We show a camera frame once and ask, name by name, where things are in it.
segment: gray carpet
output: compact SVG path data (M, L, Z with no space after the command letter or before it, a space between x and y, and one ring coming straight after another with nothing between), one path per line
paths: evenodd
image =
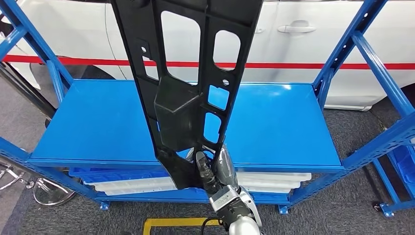
M324 116L341 158L371 140L383 126L397 118L387 102L381 102L370 112L325 110ZM30 135L24 134L18 142L32 147L35 141ZM119 202L112 203L108 211L101 211L96 203L82 196L76 196L62 206L42 207L30 194L29 190L23 191L2 235L118 235L122 231L139 235L147 218L214 215L210 206L204 204ZM289 215L279 215L271 205L261 205L258 209L263 219L263 231L268 235L415 234L415 210L399 211L395 217L385 218L371 207L372 201L389 200L374 167L368 165L294 206ZM152 234L193 235L199 231L197 227L156 227ZM226 233L211 226L205 234Z

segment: blue metal shelf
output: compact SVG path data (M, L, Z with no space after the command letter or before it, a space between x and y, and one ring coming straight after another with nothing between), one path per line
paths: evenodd
M212 102L224 99L211 97L217 99ZM207 131L215 134L210 126ZM242 84L226 144L240 171L344 169L309 84ZM318 151L310 151L316 146ZM28 161L41 166L161 167L135 83L128 80L75 80Z
M257 203L277 204L280 213L287 213L289 207L372 162L391 188L377 159L390 153L393 164L391 151L415 137L415 111L363 36L385 3L386 0L363 2L313 83L241 85L225 140L237 170L326 173L292 194L253 193ZM14 27L0 44L0 58L24 38L47 65L61 102L33 153L0 138L0 155L100 203L103 209L108 208L109 201L207 202L206 196L195 189L107 196L54 169L154 170L161 166L154 157L132 81L74 80L15 0L0 0L0 10ZM355 46L402 119L340 161L322 109L333 76ZM69 84L66 94L61 77ZM213 97L218 100L209 102L220 103L221 96L217 95ZM213 128L207 128L205 133L216 134ZM414 189L407 189L413 195ZM390 192L398 202L396 193ZM415 200L382 205L386 216L411 207L415 207Z

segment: stacked plastic crate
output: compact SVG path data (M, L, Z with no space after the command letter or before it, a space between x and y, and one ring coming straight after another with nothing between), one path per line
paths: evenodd
M100 168L71 168L70 175L108 196L177 190L164 169L119 170ZM238 182L251 192L289 193L301 182L311 179L311 173L237 172Z

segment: black cable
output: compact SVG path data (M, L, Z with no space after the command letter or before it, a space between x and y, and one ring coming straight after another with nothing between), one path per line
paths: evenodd
M208 217L203 221L202 227L200 228L200 235L203 235L203 231L205 230L206 224L211 220L217 220L219 224L221 224L221 221L218 217Z

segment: robotic arm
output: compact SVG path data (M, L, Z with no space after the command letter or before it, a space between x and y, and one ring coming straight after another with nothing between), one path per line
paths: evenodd
M258 227L262 224L254 201L238 185L223 144L262 0L111 0L111 4L156 158L178 189L196 187L206 191L230 234L260 234ZM161 28L164 11L193 19L200 27L197 85L175 78L167 70ZM235 34L240 41L233 70L223 70L213 61L216 33L221 30ZM143 57L157 64L158 79L147 75ZM208 102L211 86L229 93L225 109ZM207 114L221 121L215 142L204 136ZM193 149L188 159L177 155L187 149ZM204 151L211 152L213 159Z
M209 167L203 152L196 152L196 164L210 204L230 235L260 235L261 218L250 194L238 184L236 172L226 146L218 161Z

